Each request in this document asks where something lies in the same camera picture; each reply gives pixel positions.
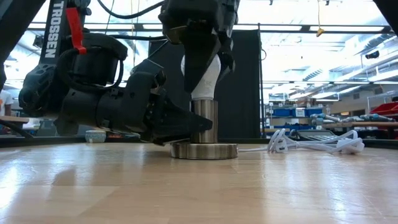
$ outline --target white power cord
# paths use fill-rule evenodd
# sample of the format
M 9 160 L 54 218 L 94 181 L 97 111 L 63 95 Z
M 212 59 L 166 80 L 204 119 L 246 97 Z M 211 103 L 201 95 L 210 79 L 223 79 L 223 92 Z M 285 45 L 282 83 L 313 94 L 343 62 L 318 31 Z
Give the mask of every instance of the white power cord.
M 341 136 L 326 141 L 297 142 L 288 138 L 285 135 L 285 129 L 281 129 L 274 133 L 267 147 L 258 149 L 240 149 L 239 152 L 268 151 L 286 153 L 289 149 L 298 148 L 326 151 L 329 153 L 342 152 L 344 154 L 357 154 L 364 150 L 365 145 L 363 144 L 362 139 L 358 137 L 358 133 L 356 131 L 348 131 Z

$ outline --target red tag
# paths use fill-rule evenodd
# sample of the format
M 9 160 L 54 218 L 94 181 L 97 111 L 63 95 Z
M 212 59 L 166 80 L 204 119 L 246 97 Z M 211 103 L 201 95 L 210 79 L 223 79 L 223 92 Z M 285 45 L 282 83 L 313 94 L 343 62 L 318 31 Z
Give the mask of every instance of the red tag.
M 87 49 L 83 47 L 83 29 L 81 28 L 77 8 L 67 8 L 67 18 L 69 22 L 70 32 L 72 33 L 73 47 L 79 50 L 79 54 L 87 53 Z

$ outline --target lamp base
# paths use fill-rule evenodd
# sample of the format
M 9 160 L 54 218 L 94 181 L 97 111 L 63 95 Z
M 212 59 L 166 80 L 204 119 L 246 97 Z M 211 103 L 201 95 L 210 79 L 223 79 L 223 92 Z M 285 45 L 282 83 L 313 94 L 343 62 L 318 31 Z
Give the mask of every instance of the lamp base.
M 177 159 L 234 159 L 238 156 L 238 145 L 173 143 L 170 153 Z

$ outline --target light bulb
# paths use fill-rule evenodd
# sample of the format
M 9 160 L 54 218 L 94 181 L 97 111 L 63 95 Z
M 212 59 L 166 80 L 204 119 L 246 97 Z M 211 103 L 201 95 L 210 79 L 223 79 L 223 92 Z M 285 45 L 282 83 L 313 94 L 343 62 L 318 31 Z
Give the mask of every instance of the light bulb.
M 182 57 L 181 71 L 185 75 L 185 56 Z M 197 87 L 192 91 L 192 100 L 212 100 L 214 99 L 214 91 L 218 75 L 221 71 L 221 61 L 218 55 L 216 55 L 207 71 L 199 81 Z

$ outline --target black backdrop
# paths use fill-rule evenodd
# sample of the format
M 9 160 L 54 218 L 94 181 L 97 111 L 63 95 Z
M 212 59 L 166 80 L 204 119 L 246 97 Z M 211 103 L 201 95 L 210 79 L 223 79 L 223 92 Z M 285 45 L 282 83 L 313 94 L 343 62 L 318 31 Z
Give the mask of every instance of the black backdrop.
M 257 30 L 237 30 L 232 34 L 233 56 L 236 69 L 233 74 L 217 83 L 215 100 L 218 101 L 218 137 L 247 139 L 260 137 L 259 54 Z M 150 43 L 149 53 L 163 42 Z M 167 44 L 151 60 L 164 67 L 167 81 L 164 88 L 178 106 L 189 109 L 190 95 L 183 90 L 181 59 L 182 45 Z

